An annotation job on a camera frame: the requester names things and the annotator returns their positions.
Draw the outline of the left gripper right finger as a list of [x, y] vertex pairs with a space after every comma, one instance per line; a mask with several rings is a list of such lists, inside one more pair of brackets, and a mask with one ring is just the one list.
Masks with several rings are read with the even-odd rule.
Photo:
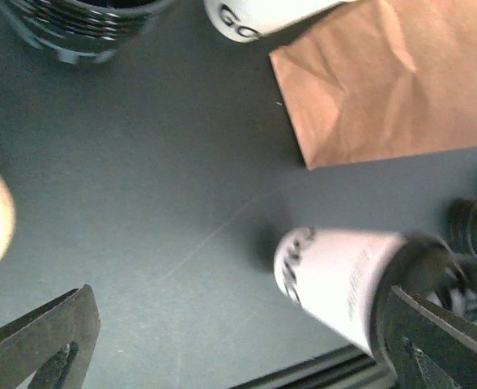
[[385, 343], [400, 388], [477, 388], [477, 326], [430, 301], [390, 290]]

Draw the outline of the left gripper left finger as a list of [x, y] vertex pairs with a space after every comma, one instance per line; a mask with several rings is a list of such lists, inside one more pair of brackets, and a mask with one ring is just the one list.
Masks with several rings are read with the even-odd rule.
[[85, 284], [0, 327], [0, 388], [80, 388], [100, 333]]

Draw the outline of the black cup lid stack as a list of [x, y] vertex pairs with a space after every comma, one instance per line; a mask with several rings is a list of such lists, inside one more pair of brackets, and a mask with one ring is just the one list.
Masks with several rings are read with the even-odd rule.
[[448, 208], [446, 223], [450, 247], [477, 258], [477, 199], [455, 199]]

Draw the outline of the brown kraft paper bag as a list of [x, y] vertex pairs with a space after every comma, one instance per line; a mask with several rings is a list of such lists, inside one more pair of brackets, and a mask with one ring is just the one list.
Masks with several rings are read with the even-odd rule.
[[270, 53], [308, 169], [477, 147], [477, 1], [359, 1]]

